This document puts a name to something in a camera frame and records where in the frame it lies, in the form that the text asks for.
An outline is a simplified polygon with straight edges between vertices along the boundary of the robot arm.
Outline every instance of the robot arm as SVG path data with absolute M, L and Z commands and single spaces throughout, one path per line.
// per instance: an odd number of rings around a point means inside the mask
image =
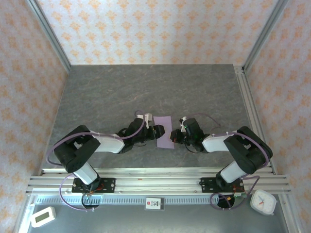
M 107 136 L 82 135 L 72 138 L 54 150 L 54 154 L 68 173 L 74 173 L 84 183 L 85 187 L 93 191 L 100 184 L 100 177 L 87 162 L 95 152 L 125 153 L 133 148 L 136 143 L 160 138 L 164 133 L 162 125 L 149 126 L 151 114 L 137 115 L 128 128 L 116 134 Z M 133 137 L 123 139 L 142 129 Z M 85 125 L 80 125 L 64 138 L 75 133 L 95 132 L 90 131 Z
M 228 186 L 247 174 L 253 174 L 266 163 L 262 151 L 253 142 L 240 135 L 226 133 L 222 135 L 204 134 L 194 118 L 187 119 L 184 117 L 180 119 L 180 123 L 182 129 L 171 133 L 170 139 L 173 142 L 188 146 L 192 145 L 197 152 L 228 151 L 233 156 L 235 161 L 216 175 L 216 182 L 220 188 Z M 268 159 L 273 156 L 271 149 L 248 127 L 239 128 L 237 133 L 245 135 L 259 144 Z

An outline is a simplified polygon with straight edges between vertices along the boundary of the purple cloth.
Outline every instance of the purple cloth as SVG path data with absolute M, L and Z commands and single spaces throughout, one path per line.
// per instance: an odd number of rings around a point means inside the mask
M 170 116 L 154 116 L 155 125 L 163 125 L 165 134 L 156 140 L 159 148 L 174 149 L 174 142 L 170 140 L 172 130 L 172 119 Z

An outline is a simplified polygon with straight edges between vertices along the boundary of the black mounting plate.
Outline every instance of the black mounting plate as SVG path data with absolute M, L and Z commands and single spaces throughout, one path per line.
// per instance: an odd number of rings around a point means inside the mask
M 202 187 L 202 193 L 243 193 L 244 184 L 242 180 L 235 180 L 221 189 L 216 184 L 216 178 L 213 177 L 202 177 L 199 185 Z
M 116 187 L 115 178 L 101 178 L 99 185 L 103 185 L 102 190 L 96 191 L 96 193 L 114 193 Z M 79 178 L 74 178 L 72 185 L 72 193 L 88 193 L 89 191 L 83 187 L 83 182 Z

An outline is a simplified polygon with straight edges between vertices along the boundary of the gray table surface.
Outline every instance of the gray table surface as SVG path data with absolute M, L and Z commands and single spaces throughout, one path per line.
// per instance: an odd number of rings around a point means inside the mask
M 106 205 L 94 212 L 53 205 L 56 219 L 28 233 L 286 233 L 282 209 L 274 216 L 254 211 L 246 200 L 240 208 L 219 211 L 210 205 L 166 205 L 146 211 L 143 205 Z M 36 205 L 35 213 L 46 208 Z
M 49 147 L 79 125 L 101 133 L 128 127 L 134 111 L 179 119 L 202 112 L 219 121 L 214 133 L 236 130 L 249 122 L 232 65 L 114 65 L 73 66 L 65 86 Z M 215 126 L 205 116 L 195 117 L 204 132 Z M 228 152 L 193 154 L 184 145 L 160 149 L 156 141 L 125 154 L 98 152 L 89 163 L 95 168 L 226 166 Z M 42 168 L 53 168 L 43 163 Z

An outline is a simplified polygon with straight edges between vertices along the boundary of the label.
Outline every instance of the label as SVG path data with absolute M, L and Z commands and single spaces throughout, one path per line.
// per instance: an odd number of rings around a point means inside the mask
M 146 210 L 164 210 L 164 199 L 146 198 Z

